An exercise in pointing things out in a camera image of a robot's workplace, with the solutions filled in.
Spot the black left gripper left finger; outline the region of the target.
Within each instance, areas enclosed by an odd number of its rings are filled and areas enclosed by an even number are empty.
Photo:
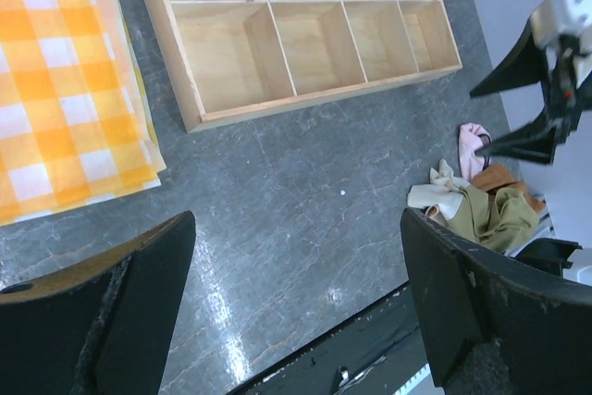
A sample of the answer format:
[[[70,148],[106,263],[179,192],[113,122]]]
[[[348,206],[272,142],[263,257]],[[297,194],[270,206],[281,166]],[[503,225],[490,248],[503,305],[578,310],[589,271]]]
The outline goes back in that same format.
[[[158,393],[195,239],[186,211],[2,289],[2,393]]]

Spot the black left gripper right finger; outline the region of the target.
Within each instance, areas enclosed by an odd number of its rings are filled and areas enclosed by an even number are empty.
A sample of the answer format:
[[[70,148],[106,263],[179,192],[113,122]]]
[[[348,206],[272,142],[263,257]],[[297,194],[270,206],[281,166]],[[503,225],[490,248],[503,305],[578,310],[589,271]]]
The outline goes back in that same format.
[[[401,215],[401,242],[435,386],[590,393],[590,287],[470,242],[412,208]]]

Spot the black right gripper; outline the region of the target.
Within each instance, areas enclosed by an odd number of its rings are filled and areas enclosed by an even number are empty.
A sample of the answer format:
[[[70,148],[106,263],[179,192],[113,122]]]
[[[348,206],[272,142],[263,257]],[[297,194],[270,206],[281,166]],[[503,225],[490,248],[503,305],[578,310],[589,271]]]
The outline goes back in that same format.
[[[477,156],[551,165],[556,147],[566,143],[577,130],[582,114],[591,110],[591,48],[582,43],[582,37],[567,34],[550,48],[556,63],[549,73],[546,111],[518,130],[485,144],[475,151]],[[510,52],[470,91],[470,97],[537,84],[546,74],[545,52],[537,47],[528,19]]]

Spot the olive green white-band underwear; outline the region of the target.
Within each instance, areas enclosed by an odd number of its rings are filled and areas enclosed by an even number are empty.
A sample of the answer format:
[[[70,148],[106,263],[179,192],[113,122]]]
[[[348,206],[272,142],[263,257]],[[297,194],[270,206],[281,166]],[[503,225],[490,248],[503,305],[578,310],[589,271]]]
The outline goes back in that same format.
[[[407,205],[451,232],[489,250],[506,253],[524,246],[539,224],[539,214],[521,191],[503,188],[494,196],[470,185],[457,192],[438,185],[413,186]]]

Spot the pink underwear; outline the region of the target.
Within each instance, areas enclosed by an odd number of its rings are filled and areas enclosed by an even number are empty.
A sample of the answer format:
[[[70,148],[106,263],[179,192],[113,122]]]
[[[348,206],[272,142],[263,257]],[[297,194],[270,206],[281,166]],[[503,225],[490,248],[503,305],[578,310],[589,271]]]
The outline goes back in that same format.
[[[462,177],[471,181],[487,169],[490,158],[476,152],[491,142],[488,131],[479,124],[466,123],[459,128],[458,151]]]

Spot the brown orange underwear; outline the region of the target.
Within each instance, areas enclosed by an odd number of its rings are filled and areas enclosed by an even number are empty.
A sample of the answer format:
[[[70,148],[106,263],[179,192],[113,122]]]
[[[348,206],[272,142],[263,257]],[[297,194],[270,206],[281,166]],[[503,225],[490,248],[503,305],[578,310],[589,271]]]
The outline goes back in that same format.
[[[521,191],[531,208],[541,214],[546,209],[546,203],[532,195],[527,185],[517,180],[510,170],[502,164],[491,164],[478,173],[470,183],[481,191],[494,196],[503,188],[512,188]]]

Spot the beige cream underwear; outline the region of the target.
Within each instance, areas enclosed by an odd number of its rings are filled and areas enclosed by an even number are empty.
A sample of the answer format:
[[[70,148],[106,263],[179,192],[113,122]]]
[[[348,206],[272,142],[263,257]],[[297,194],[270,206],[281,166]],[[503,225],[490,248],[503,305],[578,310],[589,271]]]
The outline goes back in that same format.
[[[438,168],[430,169],[429,179],[431,184],[442,186],[448,191],[457,192],[470,186],[468,180],[455,175],[454,169],[445,159],[439,161]]]

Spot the orange white checkered tablecloth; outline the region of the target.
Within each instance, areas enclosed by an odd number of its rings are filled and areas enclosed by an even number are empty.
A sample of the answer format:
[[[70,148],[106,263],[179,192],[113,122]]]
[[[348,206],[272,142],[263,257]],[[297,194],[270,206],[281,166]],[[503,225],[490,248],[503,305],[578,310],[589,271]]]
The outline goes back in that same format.
[[[159,185],[118,0],[1,0],[1,221]]]

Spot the wooden compartment organizer box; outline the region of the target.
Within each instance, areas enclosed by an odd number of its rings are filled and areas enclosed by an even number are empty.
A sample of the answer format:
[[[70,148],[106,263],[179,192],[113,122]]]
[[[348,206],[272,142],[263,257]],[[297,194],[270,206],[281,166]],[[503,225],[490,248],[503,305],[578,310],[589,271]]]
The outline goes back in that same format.
[[[443,0],[144,0],[187,131],[434,80]]]

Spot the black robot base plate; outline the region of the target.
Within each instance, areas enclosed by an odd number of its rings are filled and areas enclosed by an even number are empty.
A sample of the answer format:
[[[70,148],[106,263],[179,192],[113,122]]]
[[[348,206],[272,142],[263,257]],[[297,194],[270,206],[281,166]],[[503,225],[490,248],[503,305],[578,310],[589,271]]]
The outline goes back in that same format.
[[[406,282],[231,393],[407,394],[426,365]]]

